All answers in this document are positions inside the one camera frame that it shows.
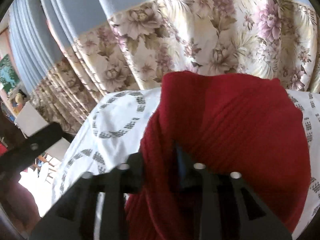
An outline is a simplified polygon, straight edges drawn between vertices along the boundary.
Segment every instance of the black metal bracket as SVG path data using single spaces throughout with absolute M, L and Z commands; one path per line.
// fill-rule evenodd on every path
M 93 239 L 99 192 L 104 192 L 100 239 L 127 240 L 124 193 L 139 192 L 143 183 L 143 158 L 129 156 L 126 163 L 109 173 L 85 172 L 38 222 L 29 240 Z M 48 228 L 56 228 L 48 234 Z
M 11 177 L 30 166 L 35 158 L 63 138 L 65 133 L 58 123 L 50 123 L 46 127 L 25 140 L 17 148 L 0 157 L 0 188 L 6 188 Z
M 202 191 L 200 223 L 195 224 L 200 234 L 194 239 L 292 240 L 284 224 L 242 178 L 214 174 L 194 163 L 179 146 L 177 157 L 181 189 Z

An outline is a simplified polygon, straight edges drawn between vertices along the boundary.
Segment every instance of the circular pattern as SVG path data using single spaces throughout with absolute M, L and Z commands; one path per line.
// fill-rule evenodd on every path
M 130 168 L 130 165 L 127 164 L 127 163 L 121 163 L 119 166 L 118 166 L 118 169 L 121 170 L 121 171 L 126 171 Z
M 100 110 L 105 109 L 107 106 L 111 105 L 114 101 L 116 101 L 117 99 L 119 99 L 125 95 L 134 96 L 136 98 L 136 101 L 138 103 L 137 113 L 141 113 L 144 111 L 144 109 L 146 107 L 146 101 L 145 101 L 143 94 L 141 92 L 132 91 L 132 92 L 128 93 L 128 91 L 123 91 L 123 92 L 115 94 L 114 96 L 109 98 L 106 103 L 102 104 L 99 107 L 99 110 L 93 116 L 92 129 L 93 129 L 93 134 L 95 136 L 98 136 L 99 138 L 102 138 L 102 139 L 119 138 L 121 136 L 124 136 L 129 130 L 131 130 L 134 127 L 135 123 L 138 120 L 140 120 L 140 118 L 132 117 L 131 120 L 124 127 L 119 129 L 118 131 L 101 131 L 99 133 L 99 131 L 97 130 L 97 122 L 96 121 L 97 121 L 98 114 L 100 113 Z
M 37 149 L 39 149 L 39 145 L 37 143 L 33 143 L 30 145 L 30 149 L 36 151 Z
M 242 177 L 242 175 L 241 175 L 240 172 L 234 171 L 234 172 L 230 173 L 230 177 L 233 178 L 233 179 L 239 179 L 239 178 Z
M 205 169 L 205 165 L 203 163 L 195 163 L 193 165 L 193 167 L 196 169 L 196 170 L 203 170 Z
M 64 187 L 64 183 L 65 183 L 65 180 L 66 180 L 66 177 L 67 177 L 67 173 L 68 173 L 68 170 L 71 168 L 71 166 L 73 165 L 73 163 L 82 158 L 83 156 L 88 156 L 90 157 L 91 156 L 91 153 L 92 153 L 92 149 L 85 149 L 85 150 L 82 150 L 80 151 L 79 153 L 77 153 L 76 155 L 74 155 L 67 163 L 65 169 L 64 169 L 64 172 L 63 172 L 63 175 L 61 177 L 61 185 L 60 185 L 60 195 L 63 195 L 64 194 L 64 190 L 65 190 L 65 187 Z M 97 156 L 99 156 L 100 153 L 96 152 L 94 156 L 92 156 L 92 159 L 96 159 Z

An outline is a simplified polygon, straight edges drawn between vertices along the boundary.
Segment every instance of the red cloth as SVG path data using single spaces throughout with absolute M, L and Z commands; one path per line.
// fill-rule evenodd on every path
M 0 157 L 7 151 L 7 148 L 0 142 Z
M 242 173 L 292 232 L 311 179 L 302 118 L 279 80 L 165 75 L 160 105 L 140 145 L 145 184 L 126 206 L 130 239 L 192 239 L 188 199 L 172 193 L 173 141 L 212 171 Z

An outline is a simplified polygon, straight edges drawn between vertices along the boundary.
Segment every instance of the floral curtain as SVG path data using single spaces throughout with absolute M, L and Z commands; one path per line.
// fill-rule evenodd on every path
M 49 120 L 57 112 L 47 109 L 59 109 L 73 131 L 106 93 L 159 87 L 171 71 L 246 73 L 279 78 L 286 89 L 320 92 L 319 18 L 308 0 L 41 0 L 41 5 L 65 57 L 33 86 L 37 100 L 46 102 L 38 109 Z

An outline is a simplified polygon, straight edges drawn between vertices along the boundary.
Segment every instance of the gray print pattern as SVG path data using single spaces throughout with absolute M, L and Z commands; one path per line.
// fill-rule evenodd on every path
M 303 108 L 303 106 L 302 106 L 302 105 L 297 104 L 297 105 L 296 105 L 296 107 L 297 107 L 297 108 L 299 108 L 302 112 L 304 111 L 304 108 Z
M 92 149 L 82 150 L 79 153 L 75 154 L 73 157 L 71 157 L 71 159 L 68 161 L 68 163 L 67 163 L 67 165 L 65 167 L 64 173 L 62 175 L 62 178 L 61 178 L 61 185 L 60 185 L 60 188 L 59 188 L 60 189 L 60 195 L 62 195 L 64 193 L 64 191 L 65 191 L 64 183 L 65 183 L 65 180 L 66 180 L 68 169 L 70 169 L 70 167 L 73 165 L 75 160 L 78 160 L 78 159 L 82 158 L 83 156 L 90 157 L 91 153 L 92 153 Z
M 130 93 L 130 95 L 135 97 L 135 96 L 141 96 L 142 93 L 139 92 L 139 91 L 133 91 L 133 92 Z
M 312 142 L 312 132 L 307 133 L 307 141 L 308 143 Z
M 106 169 L 102 166 L 98 167 L 99 174 L 106 173 Z
M 99 114 L 99 111 L 97 111 L 96 113 L 95 113 L 95 115 L 93 116 L 93 122 L 92 122 L 92 128 L 93 129 L 96 129 L 97 128 L 97 125 L 96 125 L 96 119 L 97 119 L 97 116 L 98 116 L 98 114 Z
M 105 109 L 108 105 L 112 104 L 114 101 L 116 101 L 118 98 L 125 96 L 125 92 L 120 92 L 115 94 L 113 97 L 109 98 L 107 103 L 100 106 L 100 109 Z
M 316 118 L 318 119 L 318 121 L 320 122 L 320 115 L 316 114 Z
M 137 112 L 143 112 L 146 106 L 138 106 Z
M 110 138 L 120 138 L 121 136 L 124 136 L 129 130 L 131 130 L 137 120 L 140 118 L 133 117 L 129 123 L 127 123 L 123 129 L 120 129 L 118 131 L 109 131 L 109 132 L 101 132 L 99 134 L 99 138 L 102 139 L 110 139 Z
M 312 185 L 312 191 L 314 193 L 318 193 L 318 191 L 320 191 L 320 184 L 319 182 L 316 182 L 314 185 Z
M 305 120 L 306 130 L 310 131 L 311 130 L 311 122 L 309 121 L 309 118 L 306 117 L 304 120 Z
M 289 96 L 289 98 L 291 99 L 292 103 L 298 103 L 298 100 L 294 97 Z

